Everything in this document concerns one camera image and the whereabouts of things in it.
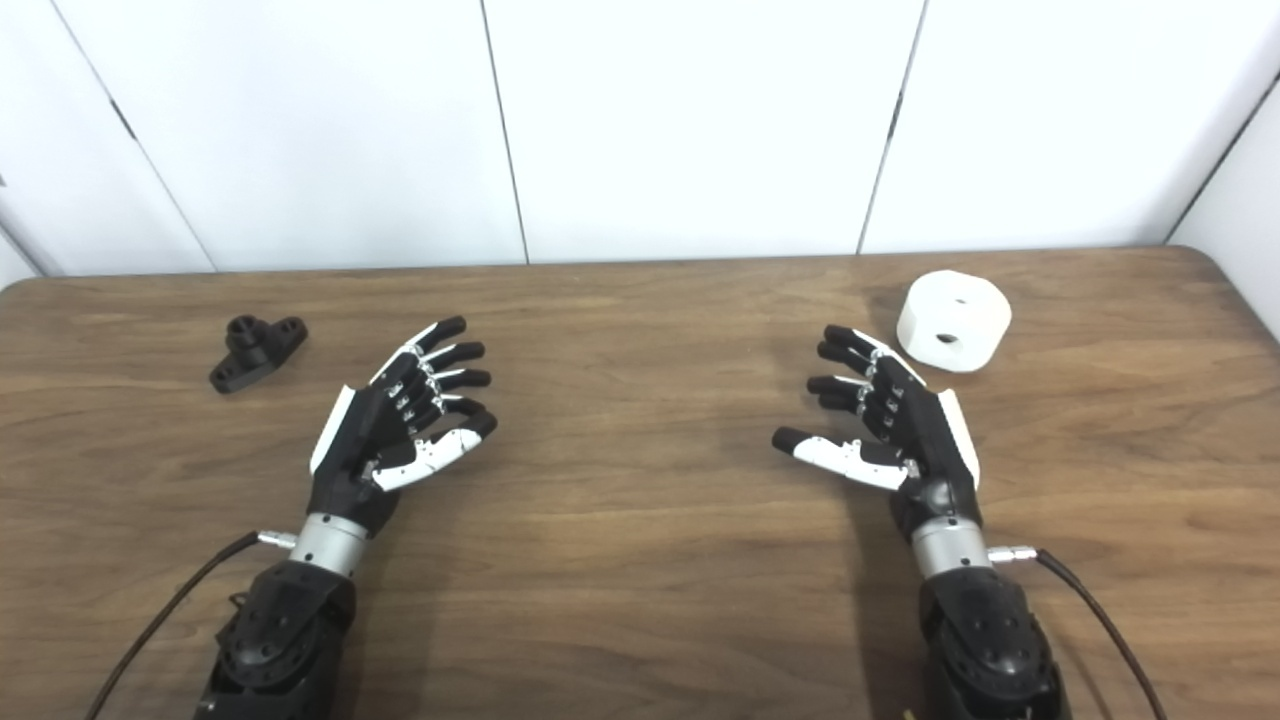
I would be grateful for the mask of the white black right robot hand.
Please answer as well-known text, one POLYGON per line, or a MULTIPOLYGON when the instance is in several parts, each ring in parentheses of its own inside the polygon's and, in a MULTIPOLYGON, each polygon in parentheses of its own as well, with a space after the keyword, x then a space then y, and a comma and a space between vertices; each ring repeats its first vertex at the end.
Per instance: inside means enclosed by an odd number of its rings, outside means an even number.
POLYGON ((873 441, 836 442, 781 427, 773 447, 847 480, 887 489, 905 539, 929 521, 982 527, 980 462, 956 393, 929 388, 887 343, 854 328, 826 327, 817 352, 844 364, 851 375, 813 377, 806 391, 822 407, 856 416, 873 441))

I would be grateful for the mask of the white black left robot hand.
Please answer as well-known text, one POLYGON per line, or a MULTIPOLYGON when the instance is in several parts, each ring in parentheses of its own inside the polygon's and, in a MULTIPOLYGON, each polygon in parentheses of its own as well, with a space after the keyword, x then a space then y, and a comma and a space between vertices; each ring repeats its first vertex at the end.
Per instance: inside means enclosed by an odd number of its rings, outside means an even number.
POLYGON ((497 416, 458 388, 480 388, 492 374, 468 365, 484 343, 460 342, 463 316, 435 322, 401 345, 369 383, 344 386, 308 462, 306 512, 353 523, 378 536, 407 486, 434 477, 474 451, 497 416))

